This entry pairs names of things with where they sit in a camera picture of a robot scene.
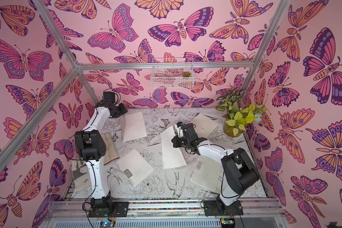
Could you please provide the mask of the torn white lined page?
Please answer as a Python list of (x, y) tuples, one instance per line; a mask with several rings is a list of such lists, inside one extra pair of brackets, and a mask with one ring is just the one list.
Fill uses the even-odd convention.
[(123, 142), (128, 142), (147, 136), (142, 112), (121, 116), (120, 121)]

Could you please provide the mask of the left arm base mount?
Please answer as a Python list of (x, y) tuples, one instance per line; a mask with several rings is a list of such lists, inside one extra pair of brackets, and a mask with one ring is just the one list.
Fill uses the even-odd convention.
[(112, 198), (106, 199), (94, 199), (90, 201), (90, 210), (88, 216), (90, 218), (123, 218), (127, 216), (129, 202), (128, 201), (116, 201)]

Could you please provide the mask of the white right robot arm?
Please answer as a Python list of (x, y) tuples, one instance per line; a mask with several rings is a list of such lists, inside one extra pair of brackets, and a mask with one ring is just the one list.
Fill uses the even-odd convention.
[(191, 182), (220, 193), (217, 201), (228, 207), (259, 179), (260, 175), (243, 148), (226, 149), (204, 137), (199, 137), (194, 124), (178, 122), (177, 135), (171, 140), (174, 148), (184, 148), (198, 155)]

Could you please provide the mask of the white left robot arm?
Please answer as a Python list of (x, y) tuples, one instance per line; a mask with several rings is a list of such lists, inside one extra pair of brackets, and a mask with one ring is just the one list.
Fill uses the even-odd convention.
[(74, 135), (79, 156), (89, 171), (92, 186), (90, 197), (96, 200), (108, 196), (110, 192), (106, 177), (102, 175), (107, 146), (100, 130), (108, 119), (119, 118), (128, 112), (120, 98), (118, 92), (104, 91), (102, 100), (94, 107), (89, 123)]

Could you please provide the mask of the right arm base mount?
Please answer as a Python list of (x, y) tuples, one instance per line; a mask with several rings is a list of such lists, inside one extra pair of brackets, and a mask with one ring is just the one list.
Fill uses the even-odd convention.
[(244, 215), (241, 202), (235, 201), (229, 206), (225, 206), (219, 200), (202, 200), (200, 206), (204, 209), (206, 216), (242, 216)]

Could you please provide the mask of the white spiral notebook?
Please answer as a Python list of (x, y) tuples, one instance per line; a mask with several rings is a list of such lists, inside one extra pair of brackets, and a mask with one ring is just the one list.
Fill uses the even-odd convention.
[(168, 127), (160, 134), (163, 169), (173, 169), (186, 165), (186, 161), (181, 150), (173, 146), (172, 139), (175, 136), (176, 134), (173, 126)]

